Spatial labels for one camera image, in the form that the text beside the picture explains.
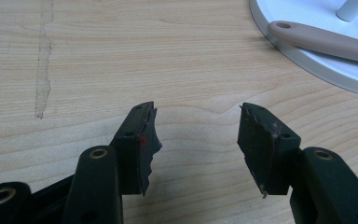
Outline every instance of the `scratch mark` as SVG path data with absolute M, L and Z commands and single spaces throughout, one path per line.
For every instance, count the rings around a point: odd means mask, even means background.
M 54 19 L 53 7 L 53 0 L 42 0 L 39 31 L 39 58 L 36 76 L 36 103 L 34 105 L 34 115 L 40 119 L 43 118 L 43 113 L 48 104 L 48 95 L 50 94 L 48 59 L 51 54 L 52 45 L 51 39 L 46 36 L 45 26 Z

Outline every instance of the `black plastic part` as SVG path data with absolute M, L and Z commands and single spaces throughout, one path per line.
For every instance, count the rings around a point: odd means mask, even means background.
M 122 194 L 145 195 L 153 155 L 161 149 L 155 129 L 153 102 L 135 106 L 118 129 L 110 146 L 117 152 Z
M 338 154 L 309 147 L 298 164 L 317 210 L 314 223 L 358 223 L 358 178 Z M 296 223 L 309 223 L 302 221 L 309 211 L 293 209 Z
M 116 151 L 91 147 L 80 155 L 62 223 L 121 224 L 122 218 Z
M 61 222 L 63 208 L 73 179 L 73 175 L 68 176 L 32 195 L 34 216 L 31 223 L 49 224 Z
M 0 224 L 27 223 L 31 190 L 21 182 L 0 184 Z
M 243 103 L 238 145 L 264 195 L 286 195 L 290 160 L 299 151 L 301 138 L 259 105 Z

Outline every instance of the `red mark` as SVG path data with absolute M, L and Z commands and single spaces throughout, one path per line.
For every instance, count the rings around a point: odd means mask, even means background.
M 141 137 L 141 146 L 142 147 L 146 146 L 146 138 L 145 137 Z

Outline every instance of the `beige handle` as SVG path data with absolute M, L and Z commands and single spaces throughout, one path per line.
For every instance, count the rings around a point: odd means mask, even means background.
M 273 21 L 268 25 L 268 31 L 299 48 L 358 62 L 358 39 L 291 21 Z

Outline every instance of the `wooden table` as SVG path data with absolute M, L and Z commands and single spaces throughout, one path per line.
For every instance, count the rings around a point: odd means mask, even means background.
M 32 191 L 107 145 L 154 101 L 163 149 L 125 223 L 293 223 L 262 199 L 236 144 L 242 102 L 262 105 L 358 175 L 358 94 L 309 74 L 257 29 L 248 1 L 0 1 L 0 183 Z

